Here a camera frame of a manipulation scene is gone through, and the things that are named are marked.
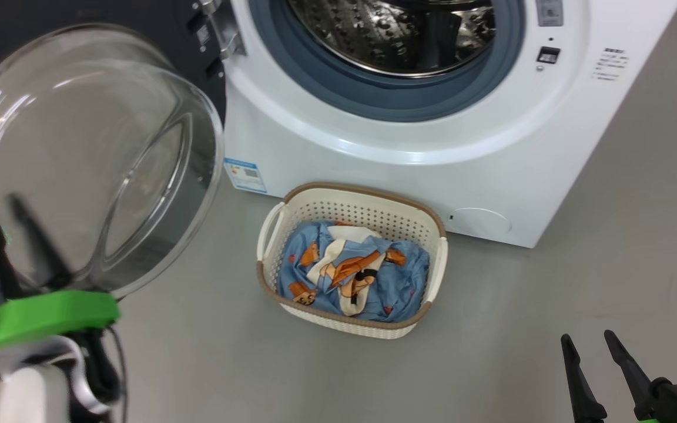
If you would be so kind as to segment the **round white filter cover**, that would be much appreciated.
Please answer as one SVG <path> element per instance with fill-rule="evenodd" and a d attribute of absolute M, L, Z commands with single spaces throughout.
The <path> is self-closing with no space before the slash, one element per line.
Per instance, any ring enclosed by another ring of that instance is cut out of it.
<path fill-rule="evenodd" d="M 480 238 L 502 236 L 511 231 L 511 220 L 484 208 L 459 208 L 450 211 L 445 221 L 449 232 Z"/>

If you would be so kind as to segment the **grey rectangular plate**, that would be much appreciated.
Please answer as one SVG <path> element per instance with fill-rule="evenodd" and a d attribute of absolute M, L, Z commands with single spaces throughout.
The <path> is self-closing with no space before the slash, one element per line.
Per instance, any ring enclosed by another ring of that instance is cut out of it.
<path fill-rule="evenodd" d="M 535 0 L 538 26 L 560 27 L 564 24 L 562 0 Z"/>

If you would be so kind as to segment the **cream perforated laundry basket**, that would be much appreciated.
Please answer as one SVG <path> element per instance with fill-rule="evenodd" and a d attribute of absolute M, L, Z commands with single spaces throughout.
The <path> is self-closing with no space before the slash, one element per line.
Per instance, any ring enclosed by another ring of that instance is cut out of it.
<path fill-rule="evenodd" d="M 430 268 L 421 308 L 411 319 L 384 323 L 362 320 L 296 305 L 276 291 L 284 245 L 298 224 L 332 220 L 337 224 L 365 227 L 384 239 L 413 241 L 430 255 Z M 312 183 L 293 190 L 268 213 L 256 244 L 256 273 L 266 294 L 288 313 L 306 321 L 347 334 L 395 340 L 408 334 L 431 308 L 443 283 L 448 264 L 448 239 L 443 225 L 421 203 L 362 187 Z"/>

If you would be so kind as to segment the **blue energy label sticker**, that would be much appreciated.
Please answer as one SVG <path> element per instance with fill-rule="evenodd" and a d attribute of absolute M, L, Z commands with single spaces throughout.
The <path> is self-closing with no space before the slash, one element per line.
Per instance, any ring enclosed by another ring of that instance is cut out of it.
<path fill-rule="evenodd" d="M 225 157 L 224 166 L 229 180 L 236 189 L 260 194 L 268 193 L 256 164 Z"/>

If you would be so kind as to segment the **round glass washer door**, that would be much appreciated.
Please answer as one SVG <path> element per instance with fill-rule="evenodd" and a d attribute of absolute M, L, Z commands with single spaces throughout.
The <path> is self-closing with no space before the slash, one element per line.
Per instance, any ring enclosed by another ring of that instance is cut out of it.
<path fill-rule="evenodd" d="M 215 0 L 0 0 L 0 223 L 46 289 L 27 210 L 65 287 L 126 297 L 195 236 L 223 169 Z"/>

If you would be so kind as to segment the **blue cartoon print garment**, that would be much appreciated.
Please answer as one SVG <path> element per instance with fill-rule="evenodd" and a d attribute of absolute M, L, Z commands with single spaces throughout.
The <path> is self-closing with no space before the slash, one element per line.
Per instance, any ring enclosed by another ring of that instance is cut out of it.
<path fill-rule="evenodd" d="M 430 255 L 413 241 L 391 243 L 378 271 L 377 293 L 384 323 L 411 319 L 421 308 Z"/>
<path fill-rule="evenodd" d="M 280 258 L 277 293 L 287 302 L 362 320 L 386 317 L 378 294 L 391 243 L 332 220 L 298 224 Z"/>

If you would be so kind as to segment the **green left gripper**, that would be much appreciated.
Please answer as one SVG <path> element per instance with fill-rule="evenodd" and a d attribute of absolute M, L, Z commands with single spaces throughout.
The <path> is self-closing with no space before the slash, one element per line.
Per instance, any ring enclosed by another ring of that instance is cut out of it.
<path fill-rule="evenodd" d="M 0 348 L 67 335 L 88 351 L 85 372 L 91 392 L 120 394 L 120 380 L 101 342 L 104 329 L 120 318 L 118 304 L 106 293 L 61 291 L 72 283 L 71 271 L 26 202 L 16 194 L 8 201 L 26 232 L 35 281 L 55 292 L 21 299 L 22 287 L 8 259 L 0 225 L 0 300 L 7 300 L 0 305 Z"/>

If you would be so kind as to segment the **white front-load washing machine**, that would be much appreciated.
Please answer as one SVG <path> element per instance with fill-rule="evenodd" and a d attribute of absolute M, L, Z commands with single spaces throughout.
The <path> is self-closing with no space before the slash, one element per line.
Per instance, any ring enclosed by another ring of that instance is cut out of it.
<path fill-rule="evenodd" d="M 370 187 L 429 206 L 446 231 L 449 212 L 484 208 L 512 225 L 489 240 L 536 246 L 677 0 L 562 0 L 560 27 L 538 26 L 535 0 L 524 2 L 525 38 L 505 80 L 462 112 L 406 123 L 312 96 L 269 53 L 248 0 L 234 0 L 247 56 L 224 61 L 226 157 L 256 164 L 271 196 L 312 182 Z"/>

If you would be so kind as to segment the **metal door hinge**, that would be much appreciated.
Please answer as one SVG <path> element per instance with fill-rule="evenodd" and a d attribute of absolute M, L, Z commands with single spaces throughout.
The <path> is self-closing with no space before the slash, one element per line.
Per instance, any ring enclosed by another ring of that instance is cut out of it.
<path fill-rule="evenodd" d="M 210 21 L 215 34 L 221 60 L 236 55 L 247 56 L 242 32 L 234 12 L 234 0 L 196 0 L 203 16 Z"/>

